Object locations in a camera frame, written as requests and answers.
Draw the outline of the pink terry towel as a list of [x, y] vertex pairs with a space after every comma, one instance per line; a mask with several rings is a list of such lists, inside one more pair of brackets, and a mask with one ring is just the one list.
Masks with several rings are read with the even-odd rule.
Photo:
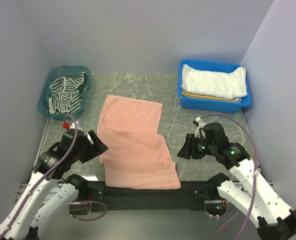
[[100, 156], [109, 187], [178, 190], [181, 183], [165, 138], [158, 134], [163, 105], [108, 95], [97, 135], [108, 146]]

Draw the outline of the green white striped towel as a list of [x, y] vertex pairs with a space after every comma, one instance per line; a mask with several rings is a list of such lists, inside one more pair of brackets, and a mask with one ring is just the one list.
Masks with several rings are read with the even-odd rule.
[[51, 85], [48, 99], [51, 114], [73, 113], [80, 109], [85, 91], [85, 72], [79, 77], [60, 75]]

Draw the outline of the white terry towel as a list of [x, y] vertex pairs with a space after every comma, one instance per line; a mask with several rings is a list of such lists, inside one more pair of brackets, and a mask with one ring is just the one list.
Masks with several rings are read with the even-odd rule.
[[243, 98], [248, 95], [246, 69], [240, 66], [233, 72], [226, 73], [197, 70], [184, 64], [181, 90], [187, 93], [225, 99]]

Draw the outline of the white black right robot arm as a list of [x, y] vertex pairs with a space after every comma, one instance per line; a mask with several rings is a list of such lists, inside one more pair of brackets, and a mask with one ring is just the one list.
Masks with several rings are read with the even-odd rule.
[[242, 186], [218, 173], [208, 179], [205, 189], [194, 189], [190, 194], [200, 200], [206, 197], [227, 200], [255, 225], [263, 240], [289, 240], [296, 235], [296, 209], [274, 191], [245, 148], [230, 142], [218, 122], [205, 124], [198, 117], [193, 123], [197, 129], [186, 135], [177, 156], [187, 160], [213, 156]]

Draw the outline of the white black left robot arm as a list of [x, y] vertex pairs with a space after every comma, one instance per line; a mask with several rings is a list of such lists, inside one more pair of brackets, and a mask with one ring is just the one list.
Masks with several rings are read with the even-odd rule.
[[67, 130], [61, 141], [42, 153], [23, 194], [0, 224], [0, 240], [37, 240], [46, 226], [74, 200], [92, 202], [89, 182], [77, 174], [66, 178], [50, 200], [46, 197], [71, 166], [86, 163], [108, 150], [94, 131]]

